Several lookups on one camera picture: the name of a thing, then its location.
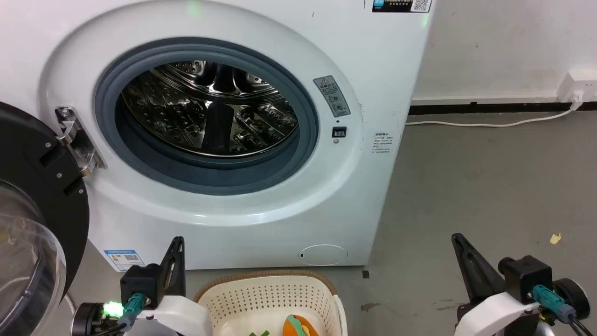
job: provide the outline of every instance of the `power outlet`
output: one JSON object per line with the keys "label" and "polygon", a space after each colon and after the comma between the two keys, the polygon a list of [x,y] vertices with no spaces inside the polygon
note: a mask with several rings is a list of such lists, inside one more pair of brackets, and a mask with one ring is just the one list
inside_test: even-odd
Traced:
{"label": "power outlet", "polygon": [[556,92],[558,102],[572,102],[571,98],[576,93],[582,93],[582,100],[585,102],[597,101],[596,70],[569,71]]}

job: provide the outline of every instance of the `white plastic basket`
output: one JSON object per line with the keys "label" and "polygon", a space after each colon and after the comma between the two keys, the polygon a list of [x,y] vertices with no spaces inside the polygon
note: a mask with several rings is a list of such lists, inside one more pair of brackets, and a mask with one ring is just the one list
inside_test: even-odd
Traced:
{"label": "white plastic basket", "polygon": [[315,272],[276,270],[225,277],[195,296],[210,312],[214,336],[282,335],[290,314],[303,316],[319,336],[348,336],[346,314],[333,285]]}

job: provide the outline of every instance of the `metal hinge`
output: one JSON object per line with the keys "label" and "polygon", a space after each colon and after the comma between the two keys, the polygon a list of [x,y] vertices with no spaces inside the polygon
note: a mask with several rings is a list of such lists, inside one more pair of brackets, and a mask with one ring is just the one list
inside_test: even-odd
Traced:
{"label": "metal hinge", "polygon": [[54,112],[63,132],[56,139],[68,147],[81,174],[88,176],[95,168],[104,168],[104,162],[83,129],[75,109],[72,106],[58,106]]}

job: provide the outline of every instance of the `gray rubber seal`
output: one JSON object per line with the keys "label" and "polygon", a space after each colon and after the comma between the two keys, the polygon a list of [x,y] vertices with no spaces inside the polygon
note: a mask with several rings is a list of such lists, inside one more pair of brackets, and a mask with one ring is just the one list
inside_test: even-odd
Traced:
{"label": "gray rubber seal", "polygon": [[[119,97],[141,73],[185,60],[224,63],[263,78],[291,104],[298,129],[276,148],[246,158],[193,155],[159,141],[131,118]],[[163,184],[201,194],[245,194],[284,181],[309,159],[319,133],[313,102],[292,74],[255,51],[205,38],[165,39],[127,52],[100,79],[95,108],[103,136],[129,166]]]}

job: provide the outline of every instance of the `warning label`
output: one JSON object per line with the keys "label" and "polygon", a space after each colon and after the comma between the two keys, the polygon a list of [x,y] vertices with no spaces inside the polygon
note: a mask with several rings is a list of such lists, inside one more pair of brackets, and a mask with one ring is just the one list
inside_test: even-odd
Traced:
{"label": "warning label", "polygon": [[104,253],[122,272],[128,271],[133,265],[145,266],[135,250],[104,250]]}
{"label": "warning label", "polygon": [[324,95],[325,100],[328,102],[334,117],[342,117],[344,115],[350,114],[350,109],[348,108],[348,104],[344,99],[344,95],[340,88],[336,84],[334,77],[326,76],[315,78],[313,83],[317,85],[317,88]]}
{"label": "warning label", "polygon": [[394,143],[394,137],[389,133],[375,133],[373,136],[373,148],[371,152],[373,154],[390,153],[392,151],[392,144]]}
{"label": "warning label", "polygon": [[374,13],[429,13],[432,0],[373,0]]}

